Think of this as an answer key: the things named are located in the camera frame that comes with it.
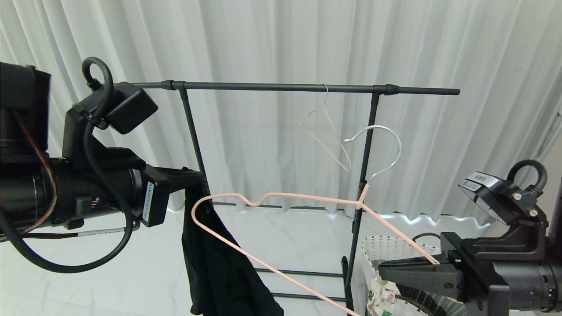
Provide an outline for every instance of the basket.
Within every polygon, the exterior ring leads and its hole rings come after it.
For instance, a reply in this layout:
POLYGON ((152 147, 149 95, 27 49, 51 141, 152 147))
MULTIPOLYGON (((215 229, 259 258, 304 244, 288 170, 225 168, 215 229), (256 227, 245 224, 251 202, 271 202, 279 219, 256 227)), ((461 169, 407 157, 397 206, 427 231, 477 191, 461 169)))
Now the basket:
MULTIPOLYGON (((426 233, 414 237, 437 236, 426 233)), ((439 254, 439 248, 419 243, 431 255, 439 254)), ((365 282, 371 290, 371 280, 378 275, 378 265, 387 260, 400 260, 418 257, 420 254, 405 240, 389 236, 371 236, 363 240, 361 252, 364 257, 363 272, 365 282)), ((413 288, 399 286, 401 297, 397 296, 393 315, 400 316, 468 316, 463 304, 457 303, 446 296, 436 295, 413 288)))

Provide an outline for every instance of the curtain fold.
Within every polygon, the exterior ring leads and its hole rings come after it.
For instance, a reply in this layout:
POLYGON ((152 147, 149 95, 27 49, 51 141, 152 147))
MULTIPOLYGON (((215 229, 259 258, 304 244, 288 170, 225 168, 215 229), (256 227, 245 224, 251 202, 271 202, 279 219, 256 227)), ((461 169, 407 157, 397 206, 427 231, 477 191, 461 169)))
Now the curtain fold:
MULTIPOLYGON (((66 110, 89 94, 80 72, 88 56, 104 60, 115 82, 460 88, 459 96, 380 98, 376 123, 394 129, 404 151, 374 180, 366 203, 410 219, 451 214, 485 222, 487 215, 456 185, 473 171, 502 177, 520 159, 540 159, 558 124, 562 5, 556 0, 1 1, 0 16, 2 61, 52 74, 51 156, 61 152, 66 110)), ((101 77, 97 69, 93 74, 101 77)), ((96 136, 150 164, 195 169, 177 92, 148 92, 160 107, 156 115, 127 135, 106 130, 96 136)), ((356 197, 365 136, 346 145, 353 166, 346 172, 296 123, 301 113, 323 107, 324 93, 188 93, 213 192, 252 200, 270 191, 356 197)), ((339 141, 366 126, 369 104, 369 95, 329 93, 339 141)), ((323 115, 303 121, 345 159, 323 115)), ((395 154, 392 137, 375 130, 368 176, 395 154)), ((179 208, 175 198, 170 207, 179 208)))

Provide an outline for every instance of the clothes rack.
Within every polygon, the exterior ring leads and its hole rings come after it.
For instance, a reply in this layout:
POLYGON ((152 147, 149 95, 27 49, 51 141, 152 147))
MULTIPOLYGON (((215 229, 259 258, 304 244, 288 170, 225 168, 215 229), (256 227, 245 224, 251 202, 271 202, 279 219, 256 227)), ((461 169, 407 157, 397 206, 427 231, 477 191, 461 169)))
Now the clothes rack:
MULTIPOLYGON (((182 99, 183 108, 185 111, 185 118, 191 134, 193 148, 197 159, 199 170, 205 174, 205 166, 203 164, 203 157, 199 147, 199 140, 193 121, 193 114, 189 104, 188 89, 204 89, 204 90, 238 90, 238 91, 290 91, 290 92, 342 92, 342 93, 370 93, 372 95, 369 121, 367 125, 374 125, 377 116, 377 107, 381 95, 390 96, 393 94, 440 94, 456 96, 460 94, 459 89, 446 89, 446 88, 412 88, 412 87, 399 87, 393 84, 386 85, 323 85, 323 84, 277 84, 277 83, 216 83, 216 82, 185 82, 166 80, 155 83, 134 83, 136 86, 143 89, 165 89, 179 91, 182 99)), ((363 158, 361 163, 361 172, 359 177, 359 187, 357 190, 357 197, 361 195, 363 188, 367 184, 365 179, 367 173, 367 166, 369 164, 369 153, 371 151, 371 143, 373 141, 373 130, 367 131, 365 140, 365 148, 363 151, 363 158)), ((300 271, 300 270, 281 270, 287 274, 298 274, 302 276, 315 276, 315 277, 333 277, 343 279, 343 289, 345 297, 330 297, 334 301, 345 302, 346 307, 353 310, 353 297, 351 291, 351 278, 353 276, 353 266, 355 264, 355 254, 357 251, 357 242, 359 239, 359 229, 361 228, 361 217, 363 209, 355 210, 353 221, 351 224, 352 239, 351 251, 349 259, 347 257, 341 258, 342 273, 330 272, 316 272, 316 271, 300 271)), ((256 268, 258 272, 270 272, 267 269, 256 268)), ((318 298, 314 295, 303 295, 293 293, 272 293, 276 297, 289 297, 295 299, 313 299, 318 298)))

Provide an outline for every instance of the marble tile floor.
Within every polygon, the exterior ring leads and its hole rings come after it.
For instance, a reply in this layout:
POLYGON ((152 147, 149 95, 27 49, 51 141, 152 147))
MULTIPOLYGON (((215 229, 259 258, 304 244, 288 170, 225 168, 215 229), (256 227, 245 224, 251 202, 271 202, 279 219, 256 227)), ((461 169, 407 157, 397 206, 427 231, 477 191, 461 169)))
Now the marble tile floor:
MULTIPOLYGON (((317 210, 248 209, 217 206, 223 222, 249 252, 280 269, 341 272, 340 259, 349 256, 351 219, 317 210)), ((488 227, 473 219, 444 216, 437 223, 426 217, 411 222, 401 215, 387 219, 414 236, 422 232, 457 231, 462 237, 481 236, 488 227)), ((9 243, 0 245, 1 316, 177 316, 190 315, 191 298, 180 236, 183 212, 166 215, 166 222, 136 231, 125 250, 108 264, 80 274, 43 271, 22 258, 9 243)), ((89 220, 83 229, 119 227, 120 214, 89 220)), ((374 218, 363 216, 360 241, 374 234, 393 235, 374 218)), ((109 252, 118 234, 45 241, 29 240, 41 255, 58 263, 80 264, 109 252)), ((428 244, 438 240, 426 237, 428 244)), ((356 257, 353 288, 356 310, 363 310, 361 255, 356 257)), ((260 276, 273 292, 305 294, 270 273, 260 276)), ((343 296, 340 278, 296 276, 328 296, 343 296)), ((338 315, 322 301, 277 298, 285 315, 338 315)))

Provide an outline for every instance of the hanging hanger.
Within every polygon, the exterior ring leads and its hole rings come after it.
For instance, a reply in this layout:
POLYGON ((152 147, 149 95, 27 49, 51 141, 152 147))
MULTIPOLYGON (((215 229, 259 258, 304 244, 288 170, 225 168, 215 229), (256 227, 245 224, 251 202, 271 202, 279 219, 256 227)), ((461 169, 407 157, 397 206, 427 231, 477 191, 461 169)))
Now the hanging hanger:
POLYGON ((330 92, 328 91, 328 86, 326 84, 324 84, 324 86, 326 87, 326 96, 324 97, 324 107, 322 110, 314 110, 314 111, 310 111, 308 114, 306 114, 306 116, 310 117, 310 115, 312 113, 316 113, 316 112, 322 112, 324 114, 326 114, 326 118, 328 119, 328 122, 330 123, 330 126, 332 127, 332 129, 334 130, 334 136, 336 137, 336 143, 340 146, 340 148, 343 150, 343 153, 346 155, 347 158, 347 165, 349 167, 346 167, 343 165, 343 163, 327 148, 327 146, 321 141, 319 140, 316 135, 314 135, 313 132, 311 132, 309 129, 306 128, 306 126, 304 125, 304 123, 301 121, 301 119, 305 116, 305 114, 301 114, 298 116, 297 118, 297 122, 299 123, 300 126, 302 126, 302 128, 305 129, 305 131, 312 136, 312 138, 314 138, 314 140, 316 140, 320 145, 322 145, 322 147, 324 147, 324 149, 330 154, 330 156, 332 158, 334 158, 334 160, 339 163, 339 165, 345 170, 345 171, 350 171, 351 170, 351 159, 350 156, 347 154, 347 151, 345 149, 345 147, 343 146, 343 144, 341 144, 338 140, 338 131, 336 130, 336 127, 334 126, 334 123, 332 123, 332 120, 330 118, 330 115, 328 115, 328 111, 326 109, 326 101, 328 100, 328 95, 330 94, 330 92))
POLYGON ((201 199, 199 199, 197 202, 195 202, 195 204, 193 205, 193 207, 191 208, 191 217, 193 219, 193 221, 199 226, 201 227, 204 231, 208 232, 209 234, 215 236, 217 239, 219 239, 220 241, 222 241, 223 243, 227 244, 228 246, 230 246, 231 248, 235 249, 236 251, 240 252, 241 254, 247 256, 250 259, 255 260, 256 262, 258 262, 259 264, 263 265, 264 267, 266 267, 268 270, 272 271, 273 273, 282 276, 283 278, 285 278, 286 280, 292 282, 293 284, 299 286, 300 288, 303 288, 304 290, 310 292, 311 294, 313 294, 314 296, 320 298, 321 300, 328 302, 330 304, 332 304, 333 306, 335 306, 336 308, 339 308, 341 310, 343 310, 344 312, 346 312, 349 315, 353 315, 353 316, 361 316, 359 314, 357 314, 356 312, 345 308, 343 306, 340 306, 339 304, 337 304, 335 301, 331 300, 330 298, 316 292, 315 290, 313 290, 312 288, 309 288, 297 281, 295 281, 293 278, 287 276, 286 274, 284 274, 283 272, 275 269, 274 267, 272 267, 271 265, 263 262, 262 260, 258 259, 257 257, 253 256, 252 254, 250 254, 249 252, 247 252, 246 250, 240 248, 238 245, 230 242, 229 240, 227 240, 226 238, 224 238, 223 236, 219 235, 218 233, 216 233, 215 231, 213 231, 212 229, 210 229, 209 227, 203 225, 201 222, 199 222, 199 220, 197 220, 196 217, 196 211, 197 211, 197 207, 207 201, 207 200, 211 200, 213 198, 219 198, 219 197, 237 197, 240 198, 242 201, 244 201, 247 205, 252 206, 252 207, 257 207, 260 206, 265 200, 267 200, 269 197, 290 197, 290 198, 304 198, 304 199, 308 199, 308 200, 316 200, 316 201, 324 201, 324 202, 331 202, 331 203, 340 203, 340 204, 352 204, 355 205, 356 209, 364 209, 365 211, 367 211, 367 213, 369 213, 369 215, 375 217, 377 220, 379 220, 379 222, 381 222, 383 225, 385 225, 387 228, 389 228, 390 230, 392 230, 393 232, 395 232, 395 234, 397 234, 398 236, 400 236, 401 238, 403 238, 407 243, 409 243, 412 247, 414 247, 418 252, 420 252, 430 263, 434 264, 434 265, 438 265, 439 261, 437 261, 434 257, 432 257, 429 253, 427 253, 423 248, 421 248, 417 243, 415 243, 412 239, 410 239, 408 236, 406 236, 406 234, 402 233, 400 230, 398 230, 398 228, 394 227, 391 223, 387 222, 385 219, 383 219, 379 214, 375 213, 372 209, 370 209, 368 206, 366 206, 363 201, 365 200, 365 196, 367 194, 367 191, 369 190, 369 185, 370 182, 373 180, 373 178, 378 175, 381 174, 387 170, 390 170, 390 168, 394 167, 396 165, 396 162, 398 162, 398 160, 400 159, 400 155, 402 153, 402 143, 400 142, 400 138, 398 137, 398 135, 390 128, 384 127, 382 125, 371 125, 368 126, 364 129, 362 129, 361 131, 359 131, 357 134, 355 134, 355 136, 353 136, 350 139, 346 139, 344 142, 352 142, 355 140, 355 138, 357 138, 357 136, 359 136, 361 133, 365 132, 368 129, 373 129, 373 128, 382 128, 384 130, 387 130, 389 132, 392 133, 392 135, 397 139, 397 143, 398 143, 398 154, 396 155, 395 160, 393 161, 393 163, 391 163, 388 167, 375 172, 369 179, 369 181, 367 182, 367 184, 365 185, 365 187, 363 188, 363 191, 359 197, 359 199, 357 199, 357 201, 351 201, 351 200, 343 200, 340 198, 331 198, 331 197, 322 197, 322 196, 314 196, 314 195, 305 195, 305 194, 296 194, 296 193, 279 193, 279 192, 270 192, 267 193, 266 195, 262 196, 262 198, 258 201, 258 202, 251 202, 250 200, 248 200, 245 196, 243 196, 242 194, 239 193, 219 193, 219 194, 213 194, 213 195, 209 195, 209 196, 205 196, 201 199))

